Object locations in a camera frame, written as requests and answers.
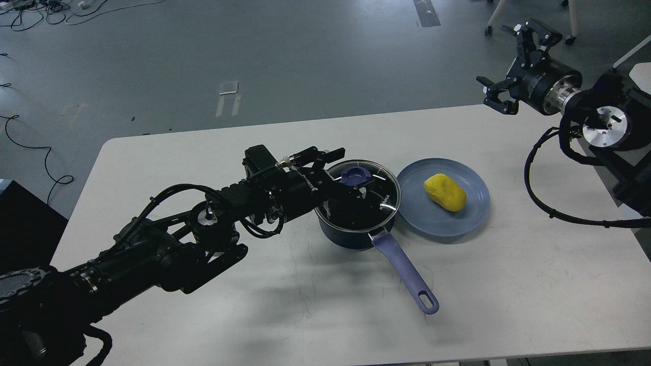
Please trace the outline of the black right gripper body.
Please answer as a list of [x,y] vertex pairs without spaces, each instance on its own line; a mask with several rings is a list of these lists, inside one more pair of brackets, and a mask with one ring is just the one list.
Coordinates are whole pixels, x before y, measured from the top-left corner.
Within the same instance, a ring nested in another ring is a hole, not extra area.
[[575,69],[549,57],[528,69],[515,59],[509,69],[512,99],[526,103],[543,115],[563,111],[568,98],[583,85],[583,75]]

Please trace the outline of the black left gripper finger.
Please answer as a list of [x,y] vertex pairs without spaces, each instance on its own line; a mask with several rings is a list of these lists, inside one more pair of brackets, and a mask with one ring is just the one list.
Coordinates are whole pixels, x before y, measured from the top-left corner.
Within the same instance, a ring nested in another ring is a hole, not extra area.
[[368,181],[359,185],[345,185],[342,181],[332,181],[328,185],[328,202],[361,202],[365,199],[365,194],[361,192],[368,185]]
[[345,153],[344,147],[332,151],[309,147],[290,156],[290,170],[300,173],[321,171],[327,164],[344,158]]

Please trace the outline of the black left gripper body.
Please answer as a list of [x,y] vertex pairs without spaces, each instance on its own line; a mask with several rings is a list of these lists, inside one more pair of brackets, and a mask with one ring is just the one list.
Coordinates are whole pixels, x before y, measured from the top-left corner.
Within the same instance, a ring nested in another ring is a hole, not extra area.
[[290,222],[309,213],[328,199],[326,186],[332,177],[325,169],[303,167],[286,171],[270,168],[270,195],[282,211],[283,221]]

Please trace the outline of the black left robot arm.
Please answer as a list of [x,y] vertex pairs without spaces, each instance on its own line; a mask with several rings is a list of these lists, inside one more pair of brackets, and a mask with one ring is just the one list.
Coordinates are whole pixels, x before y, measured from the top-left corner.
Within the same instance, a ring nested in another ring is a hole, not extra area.
[[212,189],[165,188],[114,236],[98,257],[66,271],[39,266],[2,275],[2,365],[70,365],[86,339],[102,347],[89,365],[104,363],[111,335],[95,324],[152,287],[190,294],[247,255],[237,224],[258,239],[328,199],[360,201],[325,170],[345,149],[312,146],[275,160],[259,144],[245,152],[246,178]]

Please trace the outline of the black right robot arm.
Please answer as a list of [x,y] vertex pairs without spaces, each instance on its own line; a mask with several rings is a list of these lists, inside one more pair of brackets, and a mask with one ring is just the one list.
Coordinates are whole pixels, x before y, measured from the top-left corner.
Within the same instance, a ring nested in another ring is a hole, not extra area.
[[[483,103],[495,111],[514,115],[519,102],[544,116],[560,114],[558,127],[549,128],[535,143],[524,166],[524,184],[535,206],[550,218],[604,228],[649,227],[649,153],[630,164],[621,152],[649,146],[649,93],[624,89],[622,77],[604,73],[593,88],[582,89],[581,73],[553,59],[549,50],[563,38],[553,28],[531,18],[502,31],[516,39],[516,58],[504,80],[479,76]],[[561,152],[583,165],[604,167],[616,180],[614,197],[640,215],[628,220],[588,220],[551,208],[534,193],[531,165],[538,150],[557,137]]]

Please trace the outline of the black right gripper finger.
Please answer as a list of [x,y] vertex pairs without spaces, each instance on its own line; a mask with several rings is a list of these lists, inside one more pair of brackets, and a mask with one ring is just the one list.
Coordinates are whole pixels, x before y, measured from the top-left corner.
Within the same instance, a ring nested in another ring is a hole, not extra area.
[[500,30],[516,37],[517,64],[531,64],[534,52],[541,51],[542,55],[546,55],[547,48],[555,46],[563,39],[555,28],[535,18],[514,27],[503,25]]
[[[519,94],[518,85],[520,77],[508,76],[500,82],[493,82],[488,77],[477,76],[476,81],[483,86],[484,105],[491,107],[502,114],[514,115],[519,111]],[[502,100],[500,95],[504,92],[509,93],[511,99]]]

